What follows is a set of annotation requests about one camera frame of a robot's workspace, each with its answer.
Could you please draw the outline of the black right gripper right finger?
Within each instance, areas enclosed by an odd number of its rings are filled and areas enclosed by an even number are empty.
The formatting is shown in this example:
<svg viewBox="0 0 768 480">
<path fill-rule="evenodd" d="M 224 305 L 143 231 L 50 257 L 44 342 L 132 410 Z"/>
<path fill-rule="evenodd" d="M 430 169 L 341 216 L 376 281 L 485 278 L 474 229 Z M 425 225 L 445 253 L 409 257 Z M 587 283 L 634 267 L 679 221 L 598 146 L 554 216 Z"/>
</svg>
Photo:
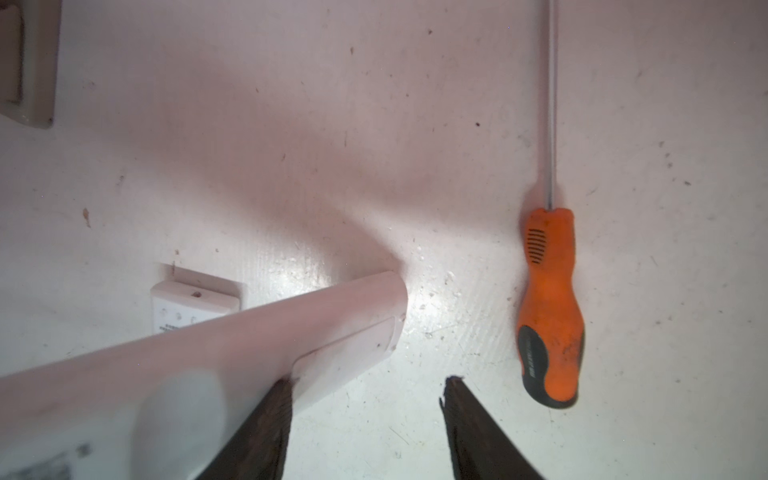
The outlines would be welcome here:
<svg viewBox="0 0 768 480">
<path fill-rule="evenodd" d="M 446 379 L 440 407 L 455 479 L 543 479 L 461 377 Z"/>
</svg>

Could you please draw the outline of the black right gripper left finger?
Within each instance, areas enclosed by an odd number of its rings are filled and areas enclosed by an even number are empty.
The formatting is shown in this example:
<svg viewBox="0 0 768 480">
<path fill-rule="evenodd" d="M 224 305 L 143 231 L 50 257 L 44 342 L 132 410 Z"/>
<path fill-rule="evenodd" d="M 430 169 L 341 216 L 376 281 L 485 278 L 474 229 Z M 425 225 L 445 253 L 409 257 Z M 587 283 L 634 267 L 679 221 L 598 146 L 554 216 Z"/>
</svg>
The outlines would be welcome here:
<svg viewBox="0 0 768 480">
<path fill-rule="evenodd" d="M 292 418 L 293 382 L 282 378 L 196 479 L 281 479 Z"/>
</svg>

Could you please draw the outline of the white remote control with batteries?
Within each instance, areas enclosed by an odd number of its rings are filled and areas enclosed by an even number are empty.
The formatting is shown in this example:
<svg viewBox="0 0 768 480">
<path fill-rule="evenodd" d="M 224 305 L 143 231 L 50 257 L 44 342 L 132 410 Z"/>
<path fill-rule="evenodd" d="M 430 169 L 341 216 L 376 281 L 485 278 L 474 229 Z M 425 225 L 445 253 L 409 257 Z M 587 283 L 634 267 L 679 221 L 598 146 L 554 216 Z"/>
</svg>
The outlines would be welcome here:
<svg viewBox="0 0 768 480">
<path fill-rule="evenodd" d="M 5 479 L 192 479 L 281 379 L 300 411 L 396 349 L 384 272 L 1 380 Z"/>
</svg>

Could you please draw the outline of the orange black screwdriver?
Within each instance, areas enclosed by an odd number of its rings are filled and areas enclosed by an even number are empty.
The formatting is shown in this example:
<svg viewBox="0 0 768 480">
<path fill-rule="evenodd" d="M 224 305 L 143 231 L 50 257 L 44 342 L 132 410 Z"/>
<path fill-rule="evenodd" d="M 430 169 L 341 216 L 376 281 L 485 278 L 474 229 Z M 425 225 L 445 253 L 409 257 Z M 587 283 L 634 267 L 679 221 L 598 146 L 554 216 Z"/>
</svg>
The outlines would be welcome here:
<svg viewBox="0 0 768 480">
<path fill-rule="evenodd" d="M 527 393 L 567 409 L 578 399 L 585 323 L 574 292 L 574 213 L 557 203 L 559 3 L 542 1 L 538 186 L 543 202 L 524 221 L 528 284 L 518 311 L 516 341 Z"/>
</svg>

